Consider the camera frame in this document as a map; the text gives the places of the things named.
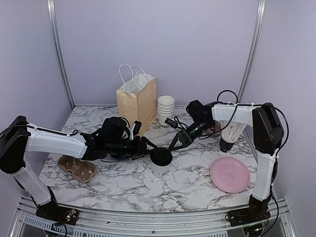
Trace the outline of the black coffee cup lid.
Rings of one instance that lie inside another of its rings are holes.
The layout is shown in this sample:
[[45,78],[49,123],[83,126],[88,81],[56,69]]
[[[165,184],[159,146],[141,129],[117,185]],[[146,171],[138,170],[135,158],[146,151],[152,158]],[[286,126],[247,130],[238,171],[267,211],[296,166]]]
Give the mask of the black coffee cup lid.
[[172,153],[166,148],[163,148],[161,152],[156,154],[151,154],[150,159],[156,160],[158,162],[164,162],[165,160],[172,160]]

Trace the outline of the white paper coffee cup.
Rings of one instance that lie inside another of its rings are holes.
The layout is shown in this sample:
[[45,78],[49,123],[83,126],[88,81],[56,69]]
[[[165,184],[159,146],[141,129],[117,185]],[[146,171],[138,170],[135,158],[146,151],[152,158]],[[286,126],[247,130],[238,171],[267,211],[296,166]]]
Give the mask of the white paper coffee cup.
[[156,160],[151,159],[151,170],[154,176],[163,177],[165,176],[171,165],[172,160],[165,160],[164,162],[158,162]]

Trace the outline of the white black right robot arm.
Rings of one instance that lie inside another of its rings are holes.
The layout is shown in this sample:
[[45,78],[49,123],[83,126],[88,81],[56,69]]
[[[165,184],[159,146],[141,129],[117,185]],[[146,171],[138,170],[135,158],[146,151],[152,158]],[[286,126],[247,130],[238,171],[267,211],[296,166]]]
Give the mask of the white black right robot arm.
[[283,128],[278,117],[280,110],[272,103],[262,105],[212,102],[203,105],[194,100],[186,107],[193,124],[180,130],[169,145],[170,151],[188,147],[195,139],[206,139],[203,133],[221,122],[214,133],[221,134],[220,150],[229,151],[243,130],[253,129],[253,142],[257,154],[257,174],[249,207],[227,213],[231,226],[249,224],[270,218],[268,203],[273,199],[272,186],[277,174],[278,153],[287,140],[289,129]]

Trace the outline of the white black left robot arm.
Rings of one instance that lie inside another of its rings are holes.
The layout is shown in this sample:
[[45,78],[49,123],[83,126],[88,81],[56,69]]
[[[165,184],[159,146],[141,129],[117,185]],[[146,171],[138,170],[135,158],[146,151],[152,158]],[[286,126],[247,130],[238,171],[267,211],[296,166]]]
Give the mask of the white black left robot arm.
[[139,136],[140,128],[139,121],[129,124],[122,117],[111,117],[91,134],[77,130],[63,133],[36,126],[27,122],[25,116],[18,116],[0,133],[0,169],[12,175],[30,194],[37,207],[37,216],[74,224],[78,210],[57,203],[51,188],[43,184],[24,160],[25,153],[60,154],[88,161],[107,155],[121,159],[139,158],[158,149],[146,137]]

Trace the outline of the brown paper takeout bag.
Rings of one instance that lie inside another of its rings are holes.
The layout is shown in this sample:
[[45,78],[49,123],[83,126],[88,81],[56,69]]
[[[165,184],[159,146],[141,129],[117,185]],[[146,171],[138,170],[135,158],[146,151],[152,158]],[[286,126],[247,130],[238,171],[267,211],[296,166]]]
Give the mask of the brown paper takeout bag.
[[131,71],[131,79],[125,81],[116,90],[118,114],[130,124],[141,122],[139,135],[142,136],[156,119],[157,115],[157,80],[140,69]]

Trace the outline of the patterned red blue bowl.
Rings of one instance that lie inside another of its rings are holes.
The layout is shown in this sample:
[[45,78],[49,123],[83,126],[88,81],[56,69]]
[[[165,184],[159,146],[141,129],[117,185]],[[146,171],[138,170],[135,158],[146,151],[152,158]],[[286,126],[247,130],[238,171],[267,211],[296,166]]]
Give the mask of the patterned red blue bowl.
[[221,136],[221,125],[218,121],[215,121],[215,124],[205,131],[205,135],[210,135],[210,137]]

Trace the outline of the stack of white paper cups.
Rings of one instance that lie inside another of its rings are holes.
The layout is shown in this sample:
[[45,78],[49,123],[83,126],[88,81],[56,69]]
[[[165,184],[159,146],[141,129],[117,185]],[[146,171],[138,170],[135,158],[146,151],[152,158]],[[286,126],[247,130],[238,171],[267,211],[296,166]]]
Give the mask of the stack of white paper cups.
[[164,95],[157,99],[158,121],[160,128],[169,128],[166,119],[174,118],[175,99],[172,96]]

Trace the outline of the black cup holding straws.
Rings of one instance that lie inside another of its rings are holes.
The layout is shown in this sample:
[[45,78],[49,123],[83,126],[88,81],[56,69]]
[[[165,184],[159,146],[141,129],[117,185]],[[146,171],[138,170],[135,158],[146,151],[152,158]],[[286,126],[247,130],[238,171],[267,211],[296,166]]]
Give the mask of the black cup holding straws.
[[219,150],[224,153],[227,153],[228,151],[232,149],[234,144],[235,142],[227,142],[223,139],[223,137],[221,137],[220,142],[219,142]]

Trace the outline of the bundle of white wrapped straws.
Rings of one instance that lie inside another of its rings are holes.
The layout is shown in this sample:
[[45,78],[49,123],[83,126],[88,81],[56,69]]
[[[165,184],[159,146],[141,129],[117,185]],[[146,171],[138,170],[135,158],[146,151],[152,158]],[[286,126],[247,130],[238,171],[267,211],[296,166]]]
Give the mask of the bundle of white wrapped straws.
[[243,123],[230,122],[230,124],[221,131],[221,138],[227,143],[235,143],[246,126],[247,125]]

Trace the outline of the pink plastic plate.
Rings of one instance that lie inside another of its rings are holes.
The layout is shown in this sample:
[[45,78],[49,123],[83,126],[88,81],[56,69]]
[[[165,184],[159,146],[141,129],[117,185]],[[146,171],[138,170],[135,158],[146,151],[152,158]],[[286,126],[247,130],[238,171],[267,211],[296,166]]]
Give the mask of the pink plastic plate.
[[210,177],[215,186],[226,193],[241,193],[250,184],[249,170],[233,157],[220,157],[213,161]]

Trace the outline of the brown cardboard cup carrier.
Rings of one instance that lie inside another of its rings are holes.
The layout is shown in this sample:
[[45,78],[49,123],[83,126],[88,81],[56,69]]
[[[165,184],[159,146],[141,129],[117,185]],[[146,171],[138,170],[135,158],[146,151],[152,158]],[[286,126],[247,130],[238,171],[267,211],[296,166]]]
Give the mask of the brown cardboard cup carrier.
[[57,164],[62,170],[71,172],[73,178],[80,183],[89,183],[97,172],[96,165],[71,156],[61,156]]

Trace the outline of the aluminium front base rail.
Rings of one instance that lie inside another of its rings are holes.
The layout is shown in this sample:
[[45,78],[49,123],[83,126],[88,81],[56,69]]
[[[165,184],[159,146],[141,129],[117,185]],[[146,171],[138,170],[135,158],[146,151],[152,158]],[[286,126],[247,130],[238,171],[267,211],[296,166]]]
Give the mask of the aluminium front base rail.
[[77,223],[53,227],[53,221],[36,216],[36,207],[29,197],[22,197],[13,217],[10,237],[52,232],[69,237],[211,237],[243,236],[243,230],[256,223],[232,227],[226,214],[230,208],[174,213],[124,212],[77,208]]

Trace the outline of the right aluminium frame post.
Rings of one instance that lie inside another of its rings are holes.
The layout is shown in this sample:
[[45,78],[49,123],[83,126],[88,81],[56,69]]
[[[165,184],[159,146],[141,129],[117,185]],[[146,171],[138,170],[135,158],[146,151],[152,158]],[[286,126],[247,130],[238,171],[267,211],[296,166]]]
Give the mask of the right aluminium frame post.
[[257,6],[257,13],[255,18],[254,30],[252,35],[252,40],[250,44],[250,50],[246,62],[246,66],[243,72],[241,85],[238,91],[238,101],[242,102],[246,93],[247,85],[250,81],[250,75],[255,60],[256,52],[258,50],[258,45],[261,37],[264,15],[266,10],[266,0],[259,0]]

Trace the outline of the aluminium frame post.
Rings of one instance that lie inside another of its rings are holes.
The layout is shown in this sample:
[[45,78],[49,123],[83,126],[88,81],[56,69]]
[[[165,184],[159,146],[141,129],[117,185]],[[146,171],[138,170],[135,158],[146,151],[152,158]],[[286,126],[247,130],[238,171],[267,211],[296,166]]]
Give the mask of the aluminium frame post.
[[61,74],[62,84],[66,93],[69,106],[71,110],[73,110],[75,108],[75,102],[74,102],[73,95],[71,92],[70,83],[69,83],[69,79],[68,79],[68,75],[67,75],[66,67],[65,67],[65,62],[64,62],[64,58],[62,54],[62,47],[60,43],[57,17],[56,17],[56,11],[55,11],[55,1],[47,0],[47,8],[48,8],[49,22],[50,22],[50,27],[51,27],[51,32],[52,32],[52,39],[53,39],[53,44],[55,48],[57,64],[58,64],[59,71]]
[[250,75],[255,60],[256,52],[258,50],[258,45],[261,37],[264,15],[266,10],[266,0],[259,0],[257,6],[257,13],[255,18],[254,30],[252,35],[252,40],[250,44],[250,50],[246,62],[246,66],[243,72],[241,85],[238,91],[238,101],[242,102],[246,93],[247,85],[250,81]]

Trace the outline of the left aluminium frame post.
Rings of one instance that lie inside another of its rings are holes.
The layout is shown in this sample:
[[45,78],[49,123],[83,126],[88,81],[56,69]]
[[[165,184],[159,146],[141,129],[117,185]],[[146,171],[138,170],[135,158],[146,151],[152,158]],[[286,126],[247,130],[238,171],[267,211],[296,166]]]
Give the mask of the left aluminium frame post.
[[68,75],[67,75],[66,67],[65,67],[65,62],[64,62],[64,58],[62,54],[62,47],[60,43],[57,17],[56,17],[56,11],[55,11],[55,1],[47,0],[47,8],[48,8],[49,22],[50,22],[50,27],[51,27],[51,32],[52,32],[52,39],[53,39],[53,44],[55,48],[57,64],[58,64],[59,71],[61,74],[62,84],[66,93],[69,106],[71,110],[73,110],[75,108],[75,102],[74,102],[73,95],[71,92],[70,83],[69,83],[69,79],[68,79]]

